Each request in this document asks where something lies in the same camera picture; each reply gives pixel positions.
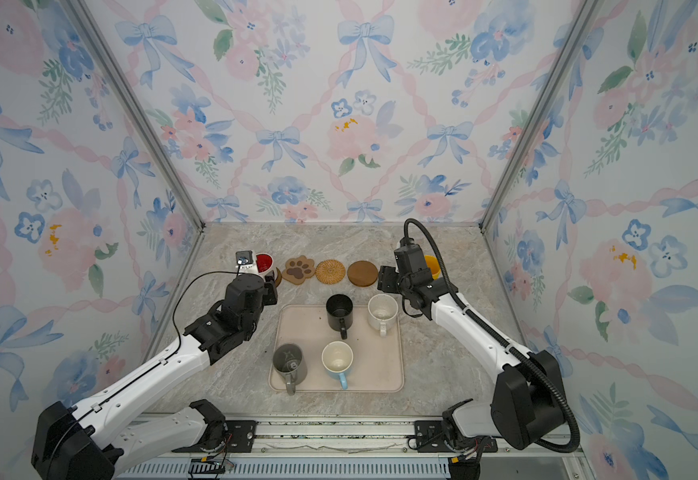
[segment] wall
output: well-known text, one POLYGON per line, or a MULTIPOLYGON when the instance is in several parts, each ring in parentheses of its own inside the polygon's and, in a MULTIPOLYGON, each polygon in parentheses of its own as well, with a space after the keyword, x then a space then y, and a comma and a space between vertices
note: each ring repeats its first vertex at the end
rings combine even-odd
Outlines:
POLYGON ((577 62, 489 238, 597 478, 698 478, 698 2, 605 0, 577 62))
POLYGON ((60 6, 0 0, 0 478, 141 363, 194 236, 60 6))
POLYGON ((578 4, 88 2, 199 211, 242 222, 478 221, 578 4))

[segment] paw-shaped coaster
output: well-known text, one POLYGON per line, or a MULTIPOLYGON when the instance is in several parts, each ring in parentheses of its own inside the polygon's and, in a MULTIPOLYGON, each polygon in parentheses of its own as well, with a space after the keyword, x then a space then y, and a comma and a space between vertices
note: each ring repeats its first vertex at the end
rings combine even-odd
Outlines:
POLYGON ((282 271, 282 278, 294 285, 301 285, 307 278, 312 278, 314 275, 315 261, 304 255, 288 259, 285 262, 285 269, 282 271))

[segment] tray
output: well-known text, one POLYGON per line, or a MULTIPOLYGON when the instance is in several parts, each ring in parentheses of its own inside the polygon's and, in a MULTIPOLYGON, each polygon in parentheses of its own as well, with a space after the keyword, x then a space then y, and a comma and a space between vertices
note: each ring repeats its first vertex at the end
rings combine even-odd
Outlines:
MULTIPOLYGON (((296 386, 296 395, 303 392, 399 392, 405 376, 402 366, 400 325, 387 336, 379 335, 367 323, 367 305, 354 306, 354 323, 343 340, 354 352, 351 373, 347 376, 348 390, 342 390, 338 380, 331 378, 322 365, 322 350, 330 342, 341 340, 341 334, 327 324, 325 305, 287 305, 280 311, 277 326, 277 349, 283 343, 295 343, 304 352, 307 375, 296 386)), ((269 386, 285 391, 285 381, 269 368, 269 386)))

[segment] gray mug handle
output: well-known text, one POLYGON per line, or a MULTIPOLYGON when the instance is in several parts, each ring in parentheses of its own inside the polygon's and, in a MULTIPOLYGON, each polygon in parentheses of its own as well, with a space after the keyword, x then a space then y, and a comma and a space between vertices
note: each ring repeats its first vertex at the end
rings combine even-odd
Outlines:
POLYGON ((287 389, 288 395, 296 394, 296 380, 293 378, 293 374, 290 372, 285 374, 285 388, 287 389))

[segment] gray marble surface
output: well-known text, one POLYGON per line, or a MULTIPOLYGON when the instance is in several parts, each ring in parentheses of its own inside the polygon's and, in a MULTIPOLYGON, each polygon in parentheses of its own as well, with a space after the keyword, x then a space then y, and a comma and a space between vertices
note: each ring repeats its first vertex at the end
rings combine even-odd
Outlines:
MULTIPOLYGON (((432 226, 448 274, 469 302, 514 340, 521 341, 517 322, 497 274, 485 240, 476 227, 432 226)), ((431 254, 426 239, 411 227, 411 236, 431 254)), ((234 270, 234 253, 253 249, 266 252, 280 266, 290 257, 306 255, 318 264, 335 258, 346 267, 356 260, 394 265, 393 250, 402 226, 384 225, 283 225, 223 224, 206 229, 206 237, 189 278, 210 270, 234 270)), ((230 276, 208 275, 186 293, 176 313, 179 329, 220 300, 230 276)), ((195 374, 164 395, 148 412, 177 412, 190 402, 208 398, 224 413, 263 415, 411 415, 438 416, 466 398, 489 399, 492 387, 477 360, 449 332, 425 317, 413 319, 400 312, 405 385, 395 393, 298 392, 289 396, 268 384, 277 322, 283 306, 324 304, 334 293, 349 295, 356 305, 367 304, 375 286, 359 288, 344 279, 334 285, 312 277, 296 286, 283 280, 277 289, 279 303, 261 314, 258 330, 249 342, 209 369, 195 374)), ((175 339, 168 326, 160 343, 175 339)))

